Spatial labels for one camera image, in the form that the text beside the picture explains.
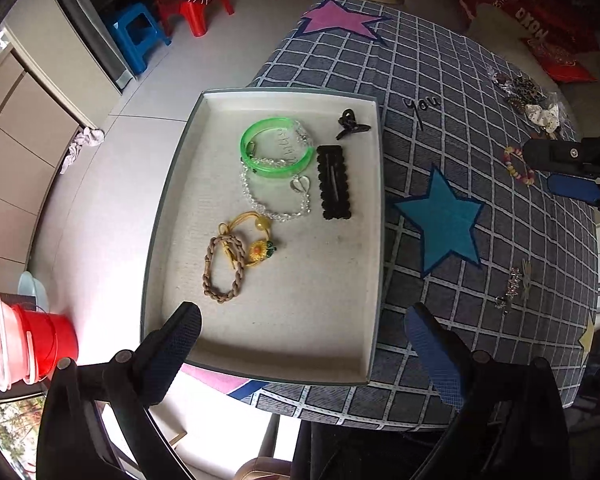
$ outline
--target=tile floor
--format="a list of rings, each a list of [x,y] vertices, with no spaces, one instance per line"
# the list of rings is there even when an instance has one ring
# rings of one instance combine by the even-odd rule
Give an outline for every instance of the tile floor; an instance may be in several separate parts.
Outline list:
[[[148,69],[129,83],[102,125],[106,141],[84,148],[56,178],[30,270],[45,283],[52,310],[72,318],[81,364],[108,360],[139,343],[142,280],[158,200],[200,92],[247,85],[314,1],[232,0],[233,16],[215,4],[202,38],[180,20],[171,45],[152,53]],[[453,30],[465,27],[456,0],[410,0],[406,9]],[[268,413],[184,374],[163,404],[171,413],[166,418],[189,431],[178,453],[220,478],[231,478],[256,456],[269,420]],[[290,460],[298,425],[283,421],[277,457]]]

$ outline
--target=blue plastic stool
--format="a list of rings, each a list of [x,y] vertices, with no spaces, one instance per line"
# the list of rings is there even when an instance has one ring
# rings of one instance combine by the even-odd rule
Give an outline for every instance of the blue plastic stool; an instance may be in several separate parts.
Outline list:
[[[131,22],[141,14],[149,22],[149,27],[129,27]],[[143,56],[157,41],[164,41],[165,44],[171,43],[171,40],[164,35],[162,29],[155,22],[149,9],[143,4],[133,4],[122,10],[116,20],[107,28],[136,75],[146,70],[146,61]]]

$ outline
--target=checkered tablecloth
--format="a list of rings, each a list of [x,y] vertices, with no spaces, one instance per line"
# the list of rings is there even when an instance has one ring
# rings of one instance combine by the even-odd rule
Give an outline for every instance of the checkered tablecloth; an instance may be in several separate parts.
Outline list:
[[[520,147],[528,126],[504,103],[487,65],[520,71],[478,44],[416,16],[364,0],[336,0],[347,9],[389,16],[372,25],[385,45],[336,29],[301,38],[295,30],[250,86],[331,88],[378,98],[386,198],[423,195],[436,164],[458,196],[486,202],[474,229],[479,269],[448,257],[420,275],[418,231],[386,208],[384,282],[378,346],[367,386],[269,384],[244,402],[263,410],[360,428],[404,430],[448,424],[440,402],[404,335],[405,310],[422,301],[469,348],[498,361],[523,363],[544,356],[552,364],[565,406],[584,371],[578,340],[594,319],[597,247],[592,209],[548,193],[538,175],[527,187],[502,164],[505,146]],[[437,97],[420,111],[423,129],[404,99]],[[568,124],[562,134],[573,139]],[[516,298],[506,316],[494,298],[506,290],[511,266],[531,259],[526,306]]]

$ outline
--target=small black claw clip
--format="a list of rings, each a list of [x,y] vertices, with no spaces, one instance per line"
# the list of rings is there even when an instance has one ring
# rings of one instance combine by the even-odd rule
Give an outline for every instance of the small black claw clip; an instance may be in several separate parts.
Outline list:
[[[353,113],[351,108],[344,110],[342,117],[338,119],[338,122],[340,123],[340,126],[344,128],[344,130],[338,134],[336,140],[340,140],[342,137],[349,134],[368,132],[371,129],[371,126],[368,124],[358,124],[356,122],[356,115]]]

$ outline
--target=yellow star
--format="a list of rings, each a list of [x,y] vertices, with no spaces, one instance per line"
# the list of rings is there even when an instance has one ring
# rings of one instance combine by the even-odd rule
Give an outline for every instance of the yellow star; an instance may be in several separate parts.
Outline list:
[[[582,355],[582,362],[589,355],[589,351],[591,350],[591,342],[593,341],[593,320],[591,319],[591,314],[587,317],[587,328],[583,332],[580,337],[580,344],[582,345],[582,349],[584,350],[584,354]]]

